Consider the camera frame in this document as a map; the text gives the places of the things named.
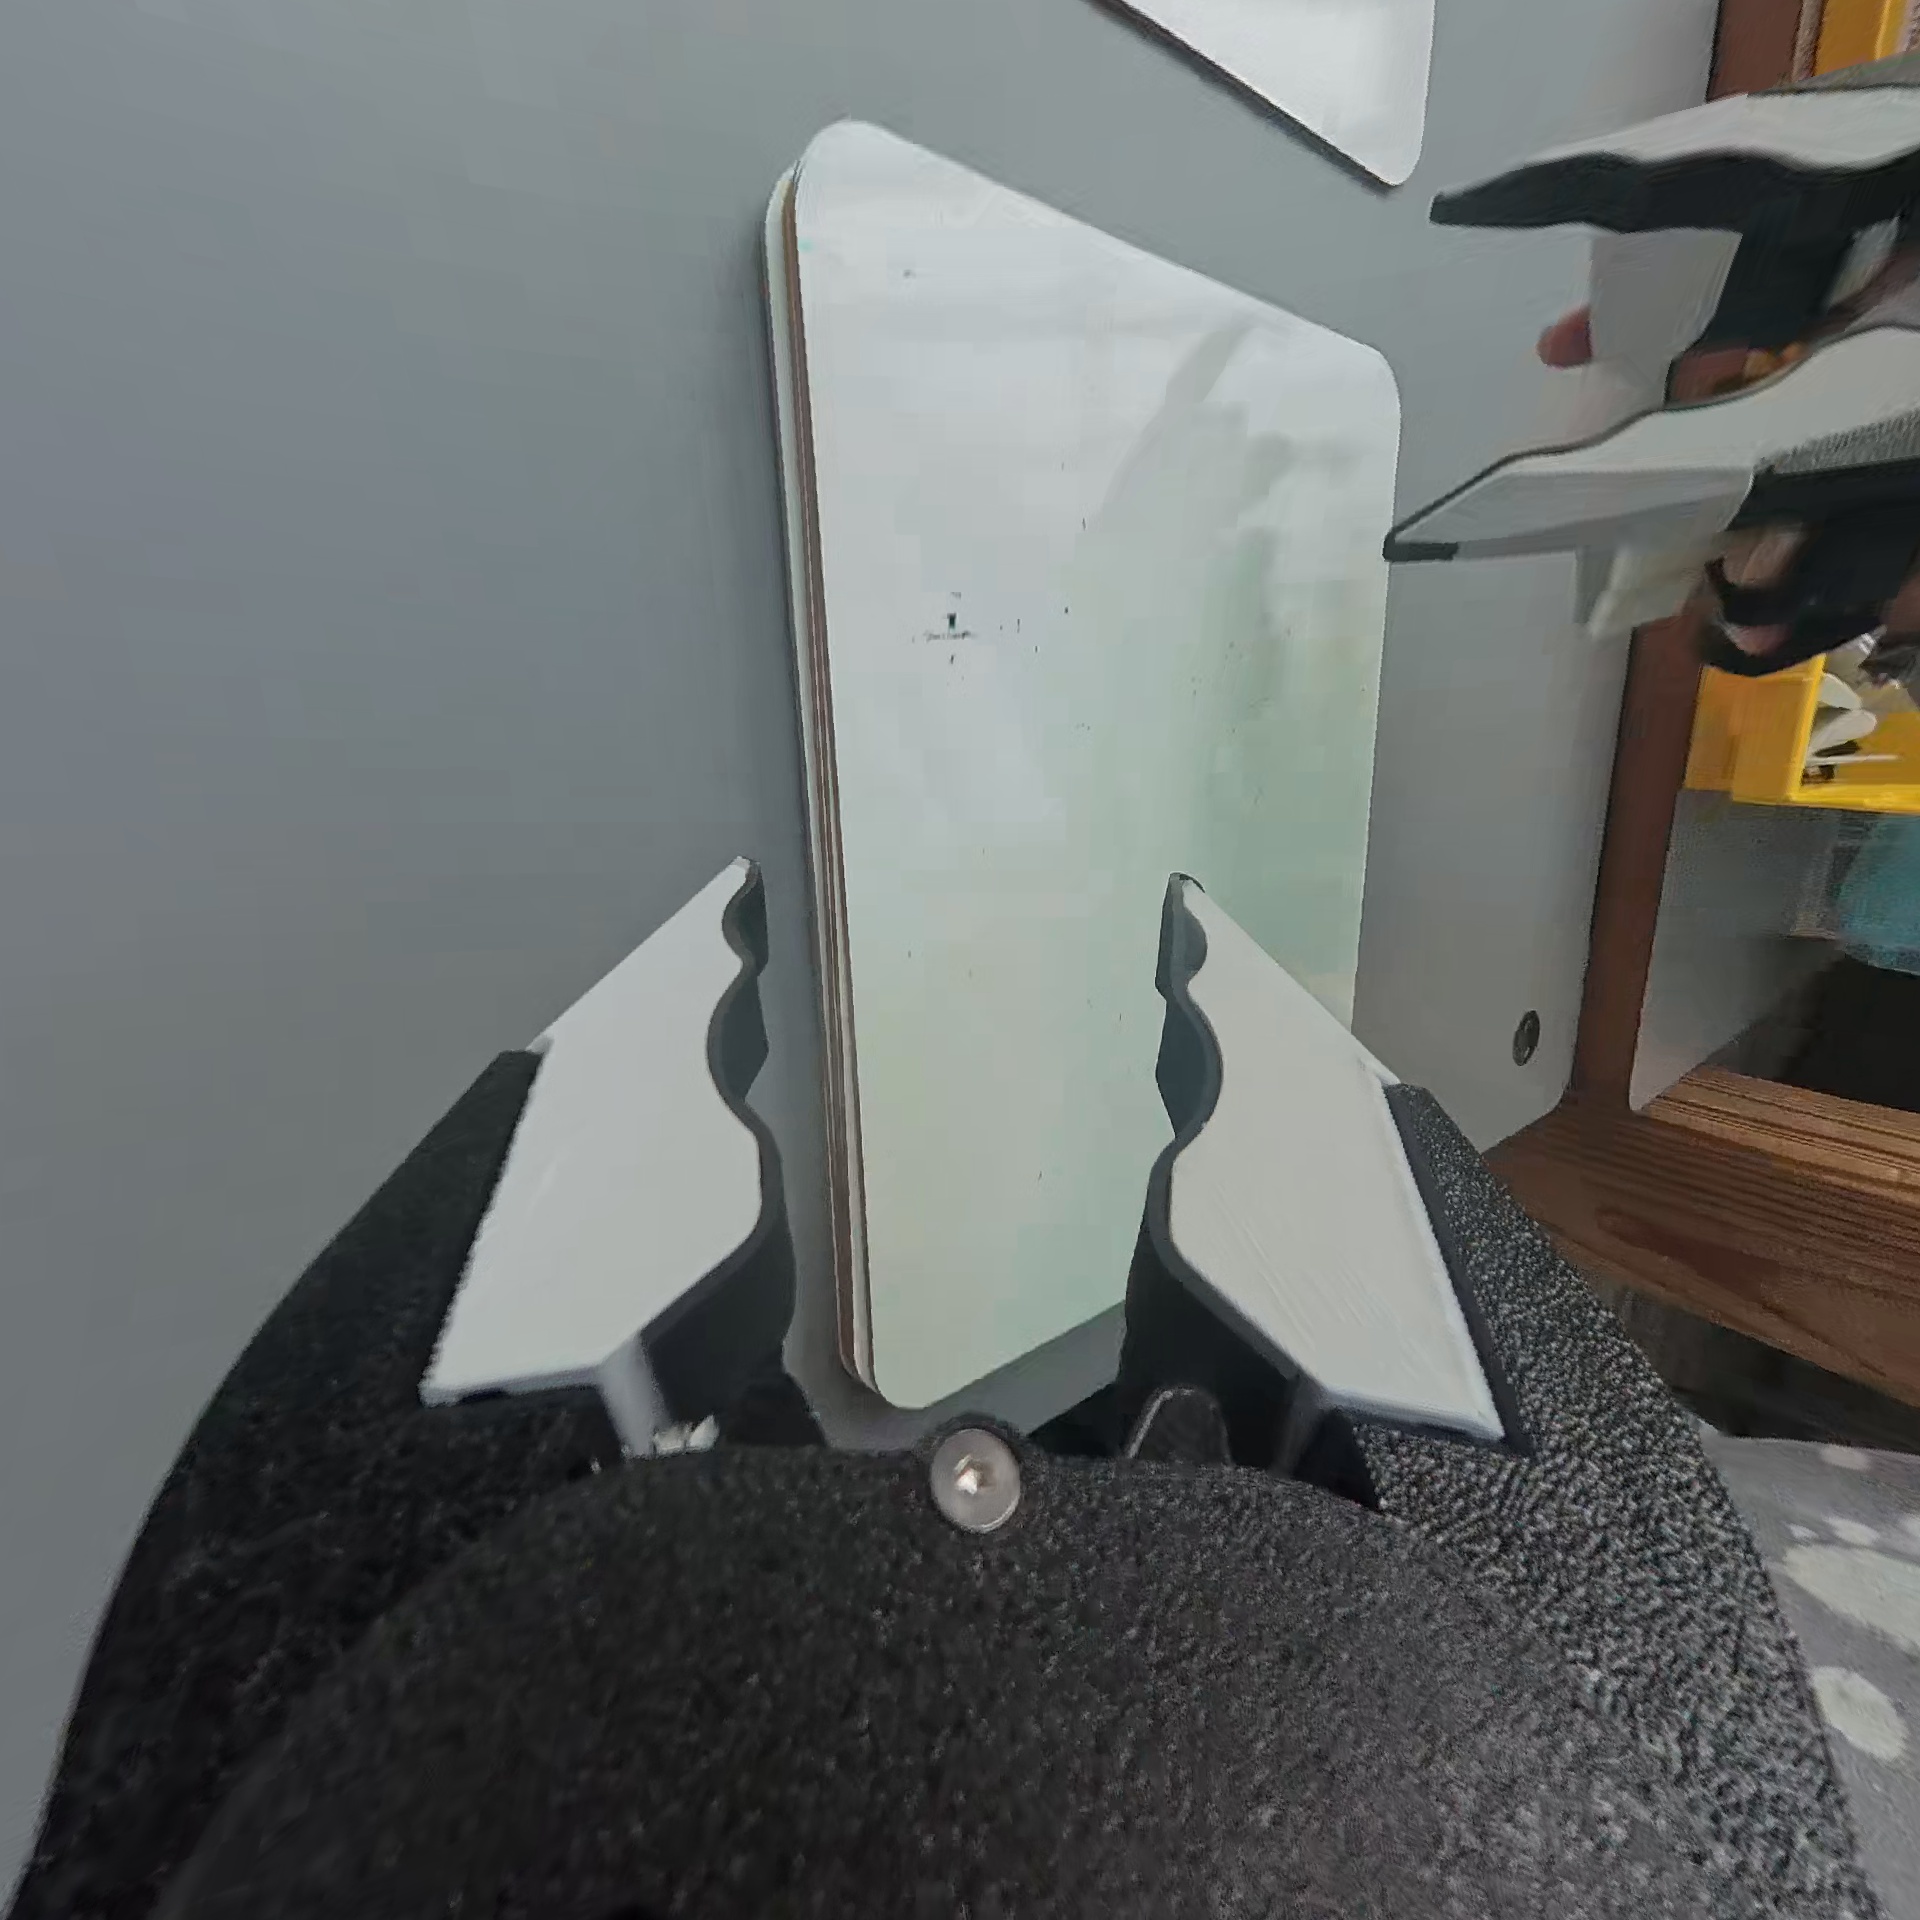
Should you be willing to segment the yellow parts bins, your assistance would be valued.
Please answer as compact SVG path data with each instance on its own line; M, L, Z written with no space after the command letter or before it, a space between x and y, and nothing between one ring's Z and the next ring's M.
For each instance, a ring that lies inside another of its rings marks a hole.
M1812 79L1820 3L1719 3L1707 96ZM1673 804L1697 703L1697 625L1678 610L1632 632L1596 863L1585 978L1559 1110L1626 1110Z

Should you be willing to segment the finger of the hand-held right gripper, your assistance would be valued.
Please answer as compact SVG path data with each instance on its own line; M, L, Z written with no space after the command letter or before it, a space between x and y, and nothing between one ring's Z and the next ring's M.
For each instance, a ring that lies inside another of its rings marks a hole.
M1383 562L1540 551L1702 551L1733 534L1801 534L1731 620L1801 636L1867 632L1917 568L1917 352L1815 349L1731 394L1507 453L1399 521Z
M1724 96L1438 194L1438 228L1582 228L1592 363L1669 385L1740 234L1818 239L1917 206L1917 81L1826 79Z

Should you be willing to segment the person's right hand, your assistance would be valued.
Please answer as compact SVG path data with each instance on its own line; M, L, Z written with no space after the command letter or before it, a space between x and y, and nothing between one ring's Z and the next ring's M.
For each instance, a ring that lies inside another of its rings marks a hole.
M1577 306L1547 325L1535 352L1547 371L1567 373L1585 367L1592 361L1590 306ZM1778 373L1798 352L1798 346L1784 349L1784 357L1745 346L1688 349L1669 371L1669 401L1697 401L1740 391L1756 385L1761 376ZM1714 551L1719 576L1714 576L1712 566L1694 568L1682 610L1697 625L1697 640L1707 654L1727 646L1740 656L1770 663L1784 650L1789 620L1738 620L1719 608L1719 587L1771 587L1771 583L1789 571L1801 544L1805 528L1791 524L1743 528L1719 539Z

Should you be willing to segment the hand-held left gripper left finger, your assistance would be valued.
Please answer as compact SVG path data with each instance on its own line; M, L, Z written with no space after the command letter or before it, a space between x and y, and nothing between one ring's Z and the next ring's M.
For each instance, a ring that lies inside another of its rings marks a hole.
M533 1041L424 1408L584 1389L625 1457L678 1457L781 1377L794 1246L748 1101L765 963L761 871L730 858Z

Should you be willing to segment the stack of white boards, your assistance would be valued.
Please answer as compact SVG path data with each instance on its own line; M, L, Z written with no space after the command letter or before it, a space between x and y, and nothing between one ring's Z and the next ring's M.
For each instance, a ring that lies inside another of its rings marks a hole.
M1355 1018L1399 391L853 118L765 255L835 1349L920 1412L1118 1308L1168 877Z

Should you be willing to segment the white rounded board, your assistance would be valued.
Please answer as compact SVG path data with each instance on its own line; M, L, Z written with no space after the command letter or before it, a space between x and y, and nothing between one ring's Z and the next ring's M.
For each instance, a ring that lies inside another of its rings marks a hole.
M1424 155L1434 3L1116 3L1261 108L1397 190Z

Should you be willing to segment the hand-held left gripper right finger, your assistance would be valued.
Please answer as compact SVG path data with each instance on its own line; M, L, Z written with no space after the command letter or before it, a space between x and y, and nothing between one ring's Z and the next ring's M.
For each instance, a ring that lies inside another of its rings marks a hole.
M1361 1434L1504 1455L1504 1377L1397 1080L1168 877L1155 1083L1173 1139L1126 1278L1118 1438L1373 1505Z

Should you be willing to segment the pile of grey plastic parts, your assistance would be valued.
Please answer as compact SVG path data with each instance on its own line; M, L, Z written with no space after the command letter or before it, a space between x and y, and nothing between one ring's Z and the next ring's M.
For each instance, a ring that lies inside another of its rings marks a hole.
M1917 784L1917 640L1856 636L1820 661L1805 779Z

